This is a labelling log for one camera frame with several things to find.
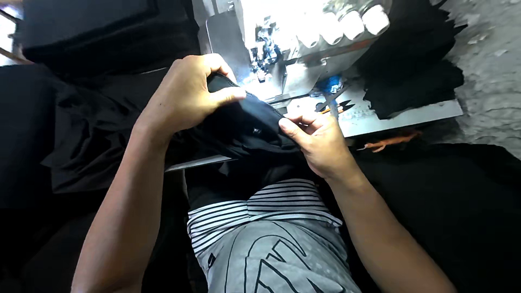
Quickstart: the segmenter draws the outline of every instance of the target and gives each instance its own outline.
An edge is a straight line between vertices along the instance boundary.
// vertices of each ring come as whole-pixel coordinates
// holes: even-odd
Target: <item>hand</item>
[[[341,179],[354,162],[337,120],[316,112],[300,116],[287,115],[279,126],[296,141],[311,170],[328,179]]]
[[[219,54],[174,61],[135,128],[145,129],[160,143],[168,144],[175,132],[196,126],[219,106],[246,97],[246,92],[236,87],[209,93],[206,78],[216,71],[235,81],[231,68]]]

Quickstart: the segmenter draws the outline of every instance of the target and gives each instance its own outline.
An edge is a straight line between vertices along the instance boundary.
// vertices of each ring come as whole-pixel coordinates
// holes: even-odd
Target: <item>grey t-shirt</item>
[[[201,266],[209,292],[360,292],[334,227],[315,220],[257,221],[224,235]]]
[[[279,181],[246,201],[214,203],[188,215],[209,292],[360,292],[346,262],[342,221],[312,181]]]

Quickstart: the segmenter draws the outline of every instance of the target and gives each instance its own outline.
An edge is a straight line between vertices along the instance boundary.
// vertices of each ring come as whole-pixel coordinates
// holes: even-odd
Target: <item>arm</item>
[[[163,171],[176,131],[202,122],[218,106],[244,98],[238,88],[210,94],[206,77],[234,79],[219,55],[173,63],[132,129],[117,174],[87,233],[72,292],[140,292],[159,230]]]
[[[331,187],[356,251],[382,291],[456,292],[357,166],[335,118],[309,114],[279,124]]]

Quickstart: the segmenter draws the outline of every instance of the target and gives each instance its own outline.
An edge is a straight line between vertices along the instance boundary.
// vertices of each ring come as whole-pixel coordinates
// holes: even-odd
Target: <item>striped shirt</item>
[[[248,200],[207,205],[188,213],[188,234],[195,256],[199,257],[227,233],[255,221],[310,219],[338,227],[342,221],[332,216],[312,181],[288,179],[268,185]]]

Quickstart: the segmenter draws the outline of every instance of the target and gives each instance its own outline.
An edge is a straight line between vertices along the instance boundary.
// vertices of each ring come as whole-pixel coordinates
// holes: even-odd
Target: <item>fingernail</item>
[[[287,129],[289,127],[290,123],[292,123],[291,120],[289,120],[287,118],[282,118],[279,120],[279,126],[282,130]]]
[[[233,93],[233,96],[236,99],[245,99],[246,98],[246,91],[241,89],[241,88],[237,88],[235,90],[235,92]]]

